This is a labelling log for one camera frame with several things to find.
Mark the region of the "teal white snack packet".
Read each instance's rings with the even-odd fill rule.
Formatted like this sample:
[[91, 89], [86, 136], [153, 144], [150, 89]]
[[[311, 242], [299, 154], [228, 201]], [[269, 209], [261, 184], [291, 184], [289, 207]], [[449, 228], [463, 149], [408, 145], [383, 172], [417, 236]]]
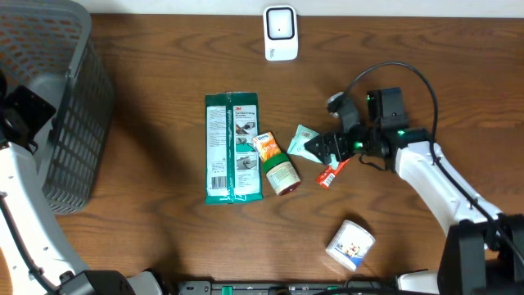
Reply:
[[298, 125], [296, 134], [287, 149], [287, 153], [294, 156], [304, 157], [309, 161], [321, 164], [322, 162], [313, 153], [305, 149], [305, 144], [316, 136], [318, 136], [318, 132], [303, 125]]

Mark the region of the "red coffee stick sachet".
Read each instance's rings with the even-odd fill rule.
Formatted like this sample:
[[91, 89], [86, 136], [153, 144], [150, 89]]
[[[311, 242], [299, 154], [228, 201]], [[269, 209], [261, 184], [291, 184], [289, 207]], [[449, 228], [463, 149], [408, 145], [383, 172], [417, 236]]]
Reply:
[[317, 177], [316, 183], [324, 189], [328, 189], [349, 161], [350, 159], [347, 159], [343, 162], [337, 162], [335, 165], [329, 164], [323, 173]]

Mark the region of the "green lid white jar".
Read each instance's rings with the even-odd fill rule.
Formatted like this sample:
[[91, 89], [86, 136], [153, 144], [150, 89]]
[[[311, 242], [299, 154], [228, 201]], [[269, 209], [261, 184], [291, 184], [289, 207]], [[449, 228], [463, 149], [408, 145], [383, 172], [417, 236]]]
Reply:
[[270, 157], [263, 163], [262, 168], [278, 196], [296, 190], [301, 184], [300, 176], [285, 153]]

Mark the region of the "small orange carton box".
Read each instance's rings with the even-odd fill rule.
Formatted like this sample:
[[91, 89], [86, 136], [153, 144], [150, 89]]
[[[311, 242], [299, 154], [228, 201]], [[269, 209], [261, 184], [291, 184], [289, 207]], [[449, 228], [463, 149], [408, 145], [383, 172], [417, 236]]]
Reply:
[[252, 142], [263, 163], [282, 152], [271, 132], [255, 136]]

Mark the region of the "white blue labelled jar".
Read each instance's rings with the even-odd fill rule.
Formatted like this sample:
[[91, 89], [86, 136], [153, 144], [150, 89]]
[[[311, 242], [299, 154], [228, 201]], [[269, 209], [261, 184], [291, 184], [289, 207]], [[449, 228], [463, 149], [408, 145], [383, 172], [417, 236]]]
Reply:
[[366, 229], [345, 220], [326, 247], [326, 253], [346, 269], [355, 272], [374, 243], [375, 238]]

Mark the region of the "white red package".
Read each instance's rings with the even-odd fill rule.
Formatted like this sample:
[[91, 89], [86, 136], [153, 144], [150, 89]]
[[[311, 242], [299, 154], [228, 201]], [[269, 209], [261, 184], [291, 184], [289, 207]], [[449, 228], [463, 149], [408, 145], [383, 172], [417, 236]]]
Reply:
[[206, 204], [263, 198], [260, 159], [252, 139], [260, 132], [258, 95], [206, 95]]

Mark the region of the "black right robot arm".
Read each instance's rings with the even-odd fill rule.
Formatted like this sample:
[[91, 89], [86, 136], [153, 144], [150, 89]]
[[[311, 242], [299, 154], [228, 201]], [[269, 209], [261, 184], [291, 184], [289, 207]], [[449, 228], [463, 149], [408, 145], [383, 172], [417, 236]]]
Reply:
[[381, 158], [424, 201], [445, 232], [436, 271], [396, 277], [385, 290], [394, 294], [521, 294], [523, 217], [505, 215], [486, 201], [447, 161], [424, 128], [409, 127], [399, 88], [367, 93], [371, 125], [353, 100], [338, 93], [328, 110], [341, 130], [320, 134], [305, 149], [327, 165], [353, 156]]

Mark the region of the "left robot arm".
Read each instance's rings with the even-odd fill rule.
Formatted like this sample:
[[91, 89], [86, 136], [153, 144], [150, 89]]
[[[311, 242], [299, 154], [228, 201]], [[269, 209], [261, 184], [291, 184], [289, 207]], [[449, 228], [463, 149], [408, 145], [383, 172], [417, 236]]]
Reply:
[[35, 136], [56, 108], [29, 88], [1, 78], [1, 250], [15, 294], [172, 294], [147, 269], [130, 278], [92, 270], [72, 248], [43, 195]]

